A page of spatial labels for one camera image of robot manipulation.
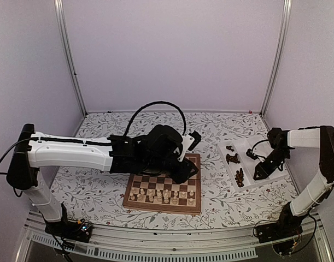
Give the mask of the light bishop piece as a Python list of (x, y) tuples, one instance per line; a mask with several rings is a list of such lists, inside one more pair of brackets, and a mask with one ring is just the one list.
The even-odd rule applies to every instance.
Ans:
[(172, 205), (177, 205), (178, 204), (178, 198), (176, 196), (174, 196), (172, 199), (171, 199), (171, 203)]

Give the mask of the white plastic tray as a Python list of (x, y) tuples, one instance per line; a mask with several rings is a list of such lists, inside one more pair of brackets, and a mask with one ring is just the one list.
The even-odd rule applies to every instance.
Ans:
[[(217, 148), (220, 153), (220, 157), (225, 164), (226, 171), (228, 173), (229, 178), (231, 179), (231, 182), (236, 192), (241, 192), (247, 189), (253, 189), (259, 186), (264, 186), (266, 184), (277, 182), (289, 176), (286, 166), (283, 166), (283, 171), (276, 170), (266, 179), (257, 181), (253, 179), (256, 165), (260, 162), (263, 162), (264, 160), (263, 159), (253, 160), (246, 155), (246, 151), (249, 148), (254, 148), (254, 153), (267, 157), (272, 152), (269, 142), (266, 141), (258, 144), (257, 146), (254, 145), (255, 143), (263, 139), (264, 136), (256, 135), (248, 138), (226, 140), (224, 142), (218, 143)], [(227, 153), (233, 154), (232, 152), (226, 149), (226, 146), (232, 146), (232, 148), (235, 150), (235, 153), (239, 154), (241, 167), (243, 168), (244, 171), (244, 187), (242, 188), (239, 188), (237, 186), (235, 179), (233, 177), (231, 167), (229, 167), (229, 165), (226, 163), (225, 160), (226, 154)]]

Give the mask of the wooden chess board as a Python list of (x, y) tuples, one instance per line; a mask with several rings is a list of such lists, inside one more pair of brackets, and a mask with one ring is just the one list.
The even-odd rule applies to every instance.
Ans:
[[(131, 189), (135, 188), (136, 196), (135, 200), (130, 199), (130, 195), (133, 194)], [(145, 194), (143, 195), (143, 201), (137, 201), (137, 195), (140, 194), (140, 189), (143, 188)], [(154, 202), (148, 201), (149, 190), (154, 190)], [(157, 201), (156, 189), (160, 189), (162, 193), (162, 201)], [(163, 202), (163, 195), (165, 189), (168, 189), (169, 203)], [(174, 197), (174, 191), (178, 191), (178, 204), (172, 205), (171, 199)], [(194, 191), (194, 196), (190, 196), (190, 191)], [(187, 197), (182, 198), (180, 192), (187, 192)], [(194, 199), (194, 205), (188, 206), (187, 200), (189, 198)], [(181, 215), (199, 215), (201, 213), (201, 172), (199, 171), (196, 175), (193, 175), (186, 182), (176, 184), (169, 176), (148, 176), (148, 175), (135, 175), (132, 174), (129, 177), (128, 184), (126, 187), (125, 196), (123, 199), (123, 207), (132, 210), (141, 210), (149, 212), (161, 212), (161, 213), (172, 213)]]

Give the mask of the light knight back row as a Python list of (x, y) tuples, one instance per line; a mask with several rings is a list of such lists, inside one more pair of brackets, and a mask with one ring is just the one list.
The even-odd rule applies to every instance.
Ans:
[(143, 195), (141, 195), (141, 194), (138, 194), (137, 195), (137, 201), (143, 201)]

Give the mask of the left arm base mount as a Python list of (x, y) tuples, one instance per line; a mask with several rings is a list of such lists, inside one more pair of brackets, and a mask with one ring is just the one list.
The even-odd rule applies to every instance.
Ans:
[(45, 221), (45, 232), (58, 236), (62, 239), (69, 239), (83, 243), (89, 243), (92, 234), (92, 222), (81, 219), (77, 222), (59, 221), (48, 222)]

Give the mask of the light queen piece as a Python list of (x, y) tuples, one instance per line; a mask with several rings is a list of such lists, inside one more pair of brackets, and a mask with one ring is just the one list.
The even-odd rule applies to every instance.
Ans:
[(156, 192), (156, 196), (157, 196), (157, 201), (160, 203), (162, 201), (162, 193), (159, 190)]

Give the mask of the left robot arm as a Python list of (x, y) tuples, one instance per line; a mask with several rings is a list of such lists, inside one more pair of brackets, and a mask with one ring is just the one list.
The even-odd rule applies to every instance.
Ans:
[(69, 166), (108, 171), (114, 174), (169, 175), (175, 183), (183, 183), (198, 168), (185, 158), (201, 141), (198, 132), (179, 134), (166, 125), (155, 126), (147, 135), (130, 138), (126, 134), (107, 138), (79, 139), (37, 132), (26, 124), (12, 152), (7, 182), (26, 193), (31, 203), (62, 237), (73, 232), (66, 220), (67, 212), (45, 184), (40, 168)]

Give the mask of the light king piece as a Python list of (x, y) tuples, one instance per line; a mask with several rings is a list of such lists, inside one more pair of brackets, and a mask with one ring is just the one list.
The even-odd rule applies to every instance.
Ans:
[(169, 196), (168, 196), (168, 194), (164, 194), (164, 195), (163, 195), (163, 202), (164, 202), (165, 204), (168, 204), (168, 203), (169, 203)]

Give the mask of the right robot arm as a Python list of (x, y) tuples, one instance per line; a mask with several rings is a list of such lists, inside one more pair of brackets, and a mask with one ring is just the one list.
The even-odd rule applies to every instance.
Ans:
[(274, 227), (279, 238), (286, 238), (334, 188), (334, 127), (275, 127), (267, 133), (267, 140), (272, 152), (256, 165), (254, 179), (268, 178), (288, 160), (295, 181), (306, 182), (299, 195), (283, 207)]

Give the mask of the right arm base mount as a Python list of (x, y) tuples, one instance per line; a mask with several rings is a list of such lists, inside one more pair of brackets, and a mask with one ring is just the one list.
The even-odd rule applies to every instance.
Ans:
[(261, 220), (253, 227), (253, 235), (259, 243), (272, 243), (273, 250), (280, 256), (293, 254), (302, 233), (301, 226), (282, 228), (278, 221)]

